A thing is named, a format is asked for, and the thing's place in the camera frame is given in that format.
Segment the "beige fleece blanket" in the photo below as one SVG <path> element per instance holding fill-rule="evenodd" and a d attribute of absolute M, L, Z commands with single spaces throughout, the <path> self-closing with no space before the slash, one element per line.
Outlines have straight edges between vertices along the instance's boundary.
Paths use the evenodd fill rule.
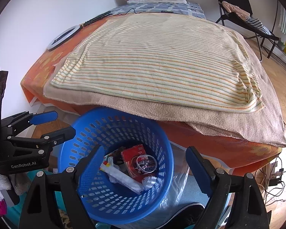
<path fill-rule="evenodd" d="M 64 57 L 46 98 L 285 147 L 274 87 L 234 30 L 190 15 L 110 17 Z"/>

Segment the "white silicone wristband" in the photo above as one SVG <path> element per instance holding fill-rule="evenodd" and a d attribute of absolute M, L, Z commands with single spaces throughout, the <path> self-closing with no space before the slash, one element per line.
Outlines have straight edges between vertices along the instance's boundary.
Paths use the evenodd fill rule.
<path fill-rule="evenodd" d="M 149 157 L 147 155 L 140 155 L 136 158 L 136 166 L 142 172 L 147 172 L 149 167 Z"/>

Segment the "red juice pouch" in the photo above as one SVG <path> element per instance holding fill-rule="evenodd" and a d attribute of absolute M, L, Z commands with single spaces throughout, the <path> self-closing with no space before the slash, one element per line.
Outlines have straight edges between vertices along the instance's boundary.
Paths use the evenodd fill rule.
<path fill-rule="evenodd" d="M 137 167 L 136 160 L 140 155 L 144 155 L 145 153 L 146 151 L 142 144 L 125 149 L 121 152 L 121 157 L 124 161 L 129 176 L 137 182 L 141 182 L 144 179 L 145 175 Z"/>

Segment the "blue plaid mattress cover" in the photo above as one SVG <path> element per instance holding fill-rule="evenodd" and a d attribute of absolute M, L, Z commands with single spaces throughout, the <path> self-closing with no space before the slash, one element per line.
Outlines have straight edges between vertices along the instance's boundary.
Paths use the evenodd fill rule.
<path fill-rule="evenodd" d="M 206 19 L 198 3 L 133 3 L 113 8 L 110 11 L 112 15 L 138 14 L 141 12 L 167 12 Z"/>

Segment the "colourful long snack packet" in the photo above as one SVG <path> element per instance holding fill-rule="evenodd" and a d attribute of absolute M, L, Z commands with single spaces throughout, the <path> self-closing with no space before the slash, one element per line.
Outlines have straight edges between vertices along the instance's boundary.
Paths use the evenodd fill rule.
<path fill-rule="evenodd" d="M 144 190 L 140 182 L 110 165 L 107 161 L 104 161 L 101 164 L 100 170 L 105 172 L 109 177 L 113 178 L 115 182 L 127 187 L 136 194 L 140 194 Z"/>

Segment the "black clothes rack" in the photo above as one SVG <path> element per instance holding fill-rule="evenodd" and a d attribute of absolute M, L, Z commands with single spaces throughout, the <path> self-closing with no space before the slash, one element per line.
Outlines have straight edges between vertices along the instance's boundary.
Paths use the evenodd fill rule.
<path fill-rule="evenodd" d="M 260 48 L 264 50 L 267 58 L 273 58 L 276 62 L 282 65 L 286 69 L 286 53 L 285 48 L 285 36 L 275 41 L 272 39 L 261 38 Z"/>

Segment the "small white tissue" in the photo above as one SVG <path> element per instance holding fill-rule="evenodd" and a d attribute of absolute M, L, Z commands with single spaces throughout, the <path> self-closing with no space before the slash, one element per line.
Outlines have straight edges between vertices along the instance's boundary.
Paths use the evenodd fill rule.
<path fill-rule="evenodd" d="M 156 182 L 157 178 L 155 176 L 147 176 L 141 181 L 144 191 L 150 190 Z"/>

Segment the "blue plastic laundry basket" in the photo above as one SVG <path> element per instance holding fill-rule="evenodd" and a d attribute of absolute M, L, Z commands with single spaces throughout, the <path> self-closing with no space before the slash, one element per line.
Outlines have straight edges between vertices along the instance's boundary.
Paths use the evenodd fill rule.
<path fill-rule="evenodd" d="M 142 144 L 145 155 L 157 161 L 157 182 L 148 191 L 136 194 L 99 171 L 88 191 L 79 195 L 91 219 L 108 224 L 138 221 L 156 210 L 168 193 L 174 173 L 173 150 L 160 125 L 147 118 L 115 109 L 100 107 L 88 111 L 74 123 L 75 137 L 65 142 L 58 154 L 58 170 L 75 167 L 94 147 L 104 147 L 105 155 L 113 156 L 115 168 L 129 176 L 121 157 L 125 149 Z"/>

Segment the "striped yellow towel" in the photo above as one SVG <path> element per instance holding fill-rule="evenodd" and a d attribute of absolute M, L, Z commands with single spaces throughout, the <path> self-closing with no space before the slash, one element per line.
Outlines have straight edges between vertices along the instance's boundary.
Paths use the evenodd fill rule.
<path fill-rule="evenodd" d="M 54 87 L 231 113 L 264 107 L 236 32 L 190 15 L 107 20 L 66 58 Z"/>

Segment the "large white tissue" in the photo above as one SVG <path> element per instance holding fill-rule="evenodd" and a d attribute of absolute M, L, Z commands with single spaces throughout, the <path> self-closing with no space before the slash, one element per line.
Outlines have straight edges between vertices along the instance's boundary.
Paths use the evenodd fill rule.
<path fill-rule="evenodd" d="M 106 155 L 104 157 L 104 161 L 106 162 L 105 163 L 106 166 L 113 166 L 113 167 L 115 166 L 114 161 L 113 161 L 113 156 L 111 155 Z"/>

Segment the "clothes on chair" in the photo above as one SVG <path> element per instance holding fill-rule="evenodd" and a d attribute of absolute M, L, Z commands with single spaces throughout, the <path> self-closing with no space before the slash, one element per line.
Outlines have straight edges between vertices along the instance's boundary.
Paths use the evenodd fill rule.
<path fill-rule="evenodd" d="M 226 1 L 222 1 L 221 5 L 223 6 L 226 14 L 230 17 L 235 15 L 236 18 L 241 19 L 245 24 L 257 30 L 258 32 L 264 33 L 266 35 L 271 35 L 271 32 L 268 30 L 268 28 L 265 27 L 259 19 L 252 17 L 249 12 L 242 10 L 240 7 L 232 5 Z"/>

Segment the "snickers bar wrapper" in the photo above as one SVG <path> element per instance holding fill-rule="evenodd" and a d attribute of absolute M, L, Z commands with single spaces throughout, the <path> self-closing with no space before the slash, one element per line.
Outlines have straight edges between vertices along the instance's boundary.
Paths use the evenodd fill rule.
<path fill-rule="evenodd" d="M 156 159 L 153 156 L 151 156 L 151 155 L 147 155 L 147 156 L 149 157 L 148 171 L 147 172 L 142 172 L 141 170 L 139 170 L 137 168 L 139 170 L 139 172 L 142 173 L 142 174 L 151 174 L 151 173 L 153 173 L 154 171 L 157 170 L 157 161 L 156 161 Z"/>

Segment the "black folding chair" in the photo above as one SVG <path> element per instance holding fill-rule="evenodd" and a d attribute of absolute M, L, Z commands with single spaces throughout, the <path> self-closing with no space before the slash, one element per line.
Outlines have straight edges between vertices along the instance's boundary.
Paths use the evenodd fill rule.
<path fill-rule="evenodd" d="M 251 38 L 256 38 L 258 41 L 258 49 L 261 53 L 264 40 L 268 39 L 272 43 L 272 47 L 267 58 L 270 58 L 274 48 L 279 42 L 279 37 L 275 36 L 262 22 L 253 17 L 252 7 L 249 0 L 218 0 L 220 17 L 216 23 L 225 25 L 225 21 L 234 23 L 235 25 L 244 28 L 254 33 Z"/>

